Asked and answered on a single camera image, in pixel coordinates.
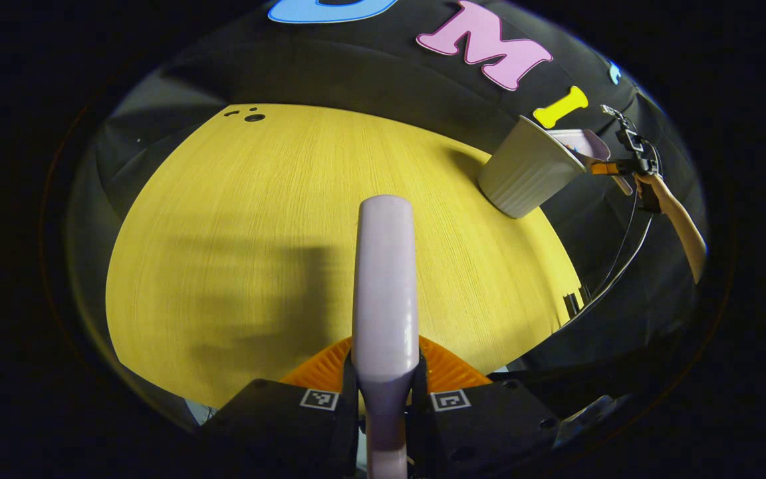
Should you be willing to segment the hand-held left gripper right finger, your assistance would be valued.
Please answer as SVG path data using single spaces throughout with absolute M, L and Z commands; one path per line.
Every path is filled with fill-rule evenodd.
M 414 476 L 502 476 L 553 447 L 560 420 L 519 379 L 492 380 L 419 338 Z

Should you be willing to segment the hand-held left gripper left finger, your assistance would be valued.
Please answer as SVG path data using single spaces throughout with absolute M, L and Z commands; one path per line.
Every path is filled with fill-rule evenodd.
M 354 476 L 359 442 L 352 339 L 281 380 L 253 379 L 200 428 L 217 464 L 240 476 Z

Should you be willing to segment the lilac plastic dustpan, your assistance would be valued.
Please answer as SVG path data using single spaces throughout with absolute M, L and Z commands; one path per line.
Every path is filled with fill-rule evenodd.
M 547 130 L 553 147 L 547 160 L 552 195 L 559 193 L 578 177 L 590 175 L 592 168 L 610 160 L 607 144 L 586 128 Z

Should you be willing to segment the grey ribbed garbage bin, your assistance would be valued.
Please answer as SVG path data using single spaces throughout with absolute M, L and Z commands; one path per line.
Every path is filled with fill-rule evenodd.
M 574 154 L 532 120 L 520 116 L 481 167 L 478 188 L 510 218 L 528 216 L 586 173 Z

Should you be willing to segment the yellow wooden desktop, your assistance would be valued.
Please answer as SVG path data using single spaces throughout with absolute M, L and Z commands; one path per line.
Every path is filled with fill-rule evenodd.
M 225 107 L 124 219 L 104 300 L 118 360 L 212 407 L 282 379 L 352 332 L 360 204 L 391 194 L 413 207 L 420 334 L 495 372 L 569 320 L 581 282 L 541 210 L 484 198 L 488 158 L 364 113 Z

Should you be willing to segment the dark shiny object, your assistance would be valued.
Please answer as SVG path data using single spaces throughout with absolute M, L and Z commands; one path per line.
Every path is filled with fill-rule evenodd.
M 608 418 L 626 399 L 626 395 L 618 398 L 614 398 L 611 395 L 602 395 L 590 403 L 590 405 L 563 419 L 557 428 L 553 449 L 562 448 L 562 446 L 572 442 L 580 434 L 587 432 L 594 425 Z

